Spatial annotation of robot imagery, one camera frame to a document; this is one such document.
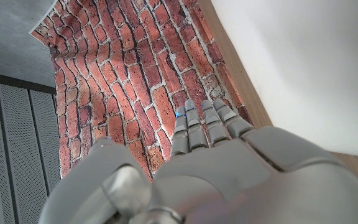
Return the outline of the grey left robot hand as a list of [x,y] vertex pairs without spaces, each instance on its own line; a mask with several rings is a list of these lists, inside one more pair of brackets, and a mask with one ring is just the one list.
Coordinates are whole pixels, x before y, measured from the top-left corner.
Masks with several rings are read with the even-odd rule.
[[175,116],[153,179],[131,151],[99,138],[55,187],[40,223],[358,223],[358,178],[332,154],[253,125],[222,100]]

